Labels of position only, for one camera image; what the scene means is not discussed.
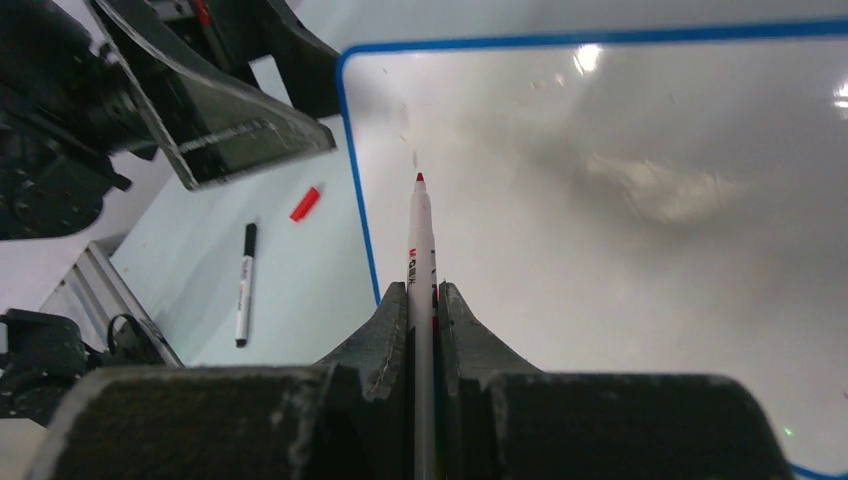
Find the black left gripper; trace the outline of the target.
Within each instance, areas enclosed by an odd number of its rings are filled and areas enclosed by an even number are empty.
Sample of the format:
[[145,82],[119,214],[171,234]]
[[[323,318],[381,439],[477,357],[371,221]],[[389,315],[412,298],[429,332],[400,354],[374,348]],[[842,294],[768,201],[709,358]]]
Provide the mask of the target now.
[[334,149],[339,52],[283,0],[93,1],[134,107],[198,190]]

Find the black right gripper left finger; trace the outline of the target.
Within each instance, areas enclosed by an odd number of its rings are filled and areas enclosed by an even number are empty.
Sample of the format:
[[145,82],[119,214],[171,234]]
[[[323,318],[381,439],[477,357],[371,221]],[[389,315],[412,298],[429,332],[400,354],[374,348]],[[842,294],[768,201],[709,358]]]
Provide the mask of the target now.
[[408,297],[307,366],[99,370],[62,400],[30,479],[404,479]]

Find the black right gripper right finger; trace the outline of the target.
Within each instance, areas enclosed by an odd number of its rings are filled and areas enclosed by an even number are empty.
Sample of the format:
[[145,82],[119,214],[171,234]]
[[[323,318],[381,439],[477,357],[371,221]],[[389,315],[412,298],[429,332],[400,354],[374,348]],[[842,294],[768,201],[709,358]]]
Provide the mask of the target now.
[[451,479],[789,479],[759,403],[715,374],[551,373],[439,288]]

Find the red marker cap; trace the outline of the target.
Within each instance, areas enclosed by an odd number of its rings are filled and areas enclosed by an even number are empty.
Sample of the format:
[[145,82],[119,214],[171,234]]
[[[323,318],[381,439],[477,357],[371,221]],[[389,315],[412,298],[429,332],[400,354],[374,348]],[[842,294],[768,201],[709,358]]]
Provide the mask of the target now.
[[310,187],[290,212],[289,219],[295,223],[301,222],[312,212],[321,198],[321,190],[315,186]]

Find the red whiteboard marker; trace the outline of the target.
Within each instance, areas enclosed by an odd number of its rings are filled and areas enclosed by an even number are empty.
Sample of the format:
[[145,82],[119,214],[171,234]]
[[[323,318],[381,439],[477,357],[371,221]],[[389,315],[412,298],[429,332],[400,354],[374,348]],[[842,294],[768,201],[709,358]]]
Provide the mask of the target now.
[[413,360],[413,477],[435,479],[437,468],[433,324],[438,321],[435,238],[431,200],[419,172],[411,196],[407,296]]

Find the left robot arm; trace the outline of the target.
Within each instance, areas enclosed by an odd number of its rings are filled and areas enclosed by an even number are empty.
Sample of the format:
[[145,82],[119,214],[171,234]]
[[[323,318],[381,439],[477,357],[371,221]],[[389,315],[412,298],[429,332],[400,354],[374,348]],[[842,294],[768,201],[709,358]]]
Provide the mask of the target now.
[[1,5],[1,237],[94,224],[163,153],[188,190],[332,150],[336,50],[284,1],[91,1],[104,40],[52,1]]

